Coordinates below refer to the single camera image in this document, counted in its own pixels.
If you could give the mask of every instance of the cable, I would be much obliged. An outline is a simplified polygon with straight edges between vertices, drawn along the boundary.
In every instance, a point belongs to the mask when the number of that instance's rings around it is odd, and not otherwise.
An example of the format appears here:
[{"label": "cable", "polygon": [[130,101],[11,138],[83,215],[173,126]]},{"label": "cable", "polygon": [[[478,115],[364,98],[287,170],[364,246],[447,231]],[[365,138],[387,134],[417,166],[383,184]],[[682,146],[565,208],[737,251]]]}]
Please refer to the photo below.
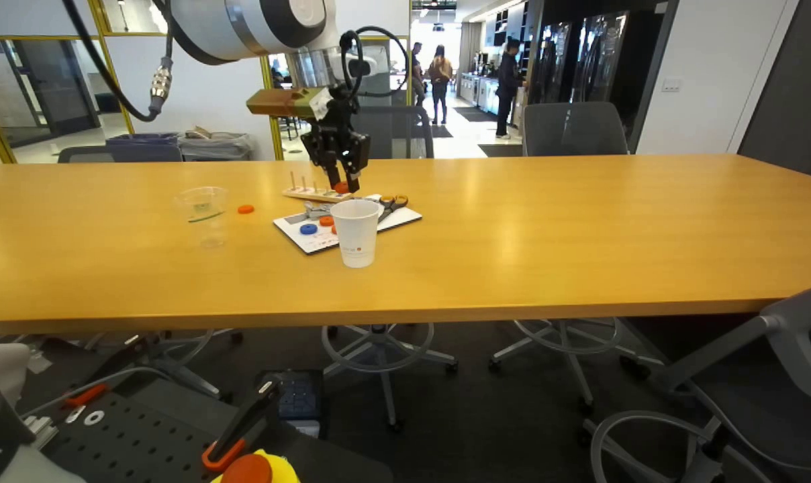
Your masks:
[{"label": "cable", "polygon": [[[160,8],[170,12],[170,0],[156,0]],[[140,113],[130,97],[122,91],[122,85],[115,82],[115,77],[110,75],[109,63],[102,60],[101,51],[94,48],[93,38],[88,38],[88,30],[82,18],[82,9],[75,5],[75,0],[62,0],[78,38],[83,39],[83,48],[88,52],[88,59],[94,60],[94,67],[101,70],[101,75],[105,77],[110,93],[122,101],[122,107],[127,107],[134,117],[140,119],[156,119],[168,97],[170,97],[170,82],[173,82],[173,30],[168,26],[168,51],[162,56],[162,70],[153,75],[153,82],[152,82],[152,103],[149,103],[149,115]]]}]

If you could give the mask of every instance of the yellow object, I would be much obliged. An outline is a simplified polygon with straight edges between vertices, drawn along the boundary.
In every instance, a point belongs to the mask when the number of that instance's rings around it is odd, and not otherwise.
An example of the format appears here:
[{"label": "yellow object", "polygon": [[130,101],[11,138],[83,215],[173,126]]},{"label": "yellow object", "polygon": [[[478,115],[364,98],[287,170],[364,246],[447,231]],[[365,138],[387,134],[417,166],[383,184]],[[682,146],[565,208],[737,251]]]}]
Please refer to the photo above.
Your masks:
[{"label": "yellow object", "polygon": [[[740,314],[811,286],[811,177],[740,156],[372,160],[376,262],[274,224],[291,164],[0,166],[0,331]],[[223,184],[223,244],[176,195]]]},{"label": "yellow object", "polygon": [[272,483],[301,483],[295,467],[276,452],[255,451],[255,456],[270,458],[272,463]]}]

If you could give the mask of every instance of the red object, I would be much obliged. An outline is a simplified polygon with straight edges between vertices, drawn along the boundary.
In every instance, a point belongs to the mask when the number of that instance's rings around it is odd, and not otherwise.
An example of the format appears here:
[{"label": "red object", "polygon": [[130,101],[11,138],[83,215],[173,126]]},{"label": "red object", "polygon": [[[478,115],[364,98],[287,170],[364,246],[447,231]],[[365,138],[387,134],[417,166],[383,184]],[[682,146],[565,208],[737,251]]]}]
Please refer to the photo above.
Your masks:
[{"label": "red object", "polygon": [[203,467],[211,470],[211,472],[216,472],[216,474],[220,474],[220,472],[228,470],[231,462],[240,458],[240,452],[244,452],[248,440],[244,437],[238,440],[220,458],[213,458],[213,448],[216,446],[217,446],[217,440],[207,451],[203,451]]},{"label": "red object", "polygon": [[68,396],[68,408],[83,408],[83,404],[93,404],[94,399],[101,399],[102,393],[109,392],[109,386],[93,386],[86,392],[78,392],[72,396]]},{"label": "red object", "polygon": [[274,470],[266,456],[262,452],[248,452],[228,463],[228,470],[220,476],[223,483],[272,483]]}]

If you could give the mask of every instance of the chair base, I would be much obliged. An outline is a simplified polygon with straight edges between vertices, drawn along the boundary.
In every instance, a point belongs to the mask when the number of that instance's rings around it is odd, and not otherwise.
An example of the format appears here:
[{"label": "chair base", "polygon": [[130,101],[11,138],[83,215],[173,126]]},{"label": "chair base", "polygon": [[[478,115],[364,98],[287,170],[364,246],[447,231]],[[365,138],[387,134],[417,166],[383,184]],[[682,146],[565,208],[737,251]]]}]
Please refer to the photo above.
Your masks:
[{"label": "chair base", "polygon": [[577,356],[584,354],[603,354],[603,352],[619,352],[622,356],[632,358],[632,361],[640,361],[640,365],[658,365],[658,358],[654,356],[644,356],[644,354],[636,354],[627,345],[622,345],[622,321],[619,318],[608,318],[612,321],[612,331],[608,337],[603,335],[593,335],[588,329],[581,329],[577,323],[584,321],[550,321],[550,318],[544,318],[541,321],[541,329],[532,329],[528,321],[514,321],[525,337],[494,352],[489,356],[489,369],[501,369],[501,365],[532,345],[544,345],[544,348],[550,348],[557,354],[562,354],[575,376],[575,382],[581,388],[581,411],[584,416],[592,416],[593,412],[593,392],[592,392],[592,382],[587,378],[587,369],[581,365]]},{"label": "chair base", "polygon": [[[685,463],[682,463],[682,474],[665,474],[658,470],[654,470],[648,462],[640,462],[632,451],[627,451],[612,431],[623,424],[665,424],[665,425],[674,425],[681,431],[685,431],[687,437],[687,448],[685,448]],[[588,425],[593,431],[592,440],[592,472],[597,483],[608,483],[608,472],[605,472],[605,456],[612,456],[616,463],[635,479],[643,483],[671,483],[671,479],[682,479],[682,483],[712,483],[712,479],[726,479],[726,458],[732,456],[733,462],[740,462],[745,467],[748,474],[753,474],[761,483],[772,483],[772,476],[740,448],[728,446],[728,440],[724,437],[724,424],[717,419],[712,419],[707,425],[695,425],[691,420],[674,419],[674,416],[665,416],[665,412],[654,412],[654,411],[627,411],[627,412],[616,412],[609,419],[605,419],[599,425]]]},{"label": "chair base", "polygon": [[[356,341],[337,348],[333,337],[342,335],[342,329],[356,335]],[[333,361],[322,369],[325,378],[333,378],[344,369],[380,376],[383,393],[385,393],[385,411],[387,411],[387,425],[396,429],[396,431],[404,429],[404,420],[397,416],[389,376],[396,369],[404,369],[404,366],[415,365],[415,361],[435,361],[435,365],[443,365],[448,373],[456,373],[456,366],[460,366],[454,354],[431,348],[431,344],[435,337],[432,323],[428,323],[428,331],[419,344],[409,344],[409,341],[396,337],[397,323],[385,323],[385,327],[353,327],[353,323],[348,323],[342,329],[322,327],[322,345],[333,356]]]}]

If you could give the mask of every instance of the carpet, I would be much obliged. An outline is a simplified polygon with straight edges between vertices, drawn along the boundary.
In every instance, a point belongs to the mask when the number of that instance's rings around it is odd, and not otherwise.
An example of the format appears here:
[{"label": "carpet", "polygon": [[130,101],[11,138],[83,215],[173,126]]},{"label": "carpet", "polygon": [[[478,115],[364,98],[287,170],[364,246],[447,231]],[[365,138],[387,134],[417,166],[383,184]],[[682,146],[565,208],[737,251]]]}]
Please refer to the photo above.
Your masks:
[{"label": "carpet", "polygon": [[482,145],[489,157],[522,156],[522,145]]},{"label": "carpet", "polygon": [[494,115],[478,109],[478,107],[456,107],[456,113],[467,119],[494,119]]},{"label": "carpet", "polygon": [[447,126],[431,126],[432,137],[454,137]]}]

